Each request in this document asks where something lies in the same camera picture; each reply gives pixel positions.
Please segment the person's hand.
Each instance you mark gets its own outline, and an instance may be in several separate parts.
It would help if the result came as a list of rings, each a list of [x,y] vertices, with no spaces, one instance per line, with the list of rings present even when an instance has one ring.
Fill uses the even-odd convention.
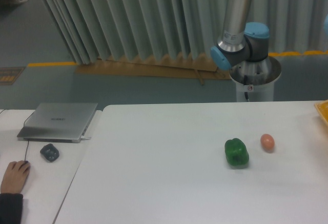
[[[25,160],[12,161],[8,164],[1,183],[2,193],[21,193],[28,178],[29,172],[23,173],[20,168]]]

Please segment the dark sleeved forearm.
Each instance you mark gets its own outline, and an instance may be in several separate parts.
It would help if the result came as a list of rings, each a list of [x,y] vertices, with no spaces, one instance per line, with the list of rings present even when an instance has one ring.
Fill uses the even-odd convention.
[[[1,194],[1,223],[20,224],[23,213],[23,195],[2,193]]]

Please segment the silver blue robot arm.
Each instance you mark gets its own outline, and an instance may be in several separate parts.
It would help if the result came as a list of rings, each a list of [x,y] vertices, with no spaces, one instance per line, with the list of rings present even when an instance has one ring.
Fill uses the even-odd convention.
[[[229,70],[269,52],[326,50],[327,0],[227,0],[211,58]]]

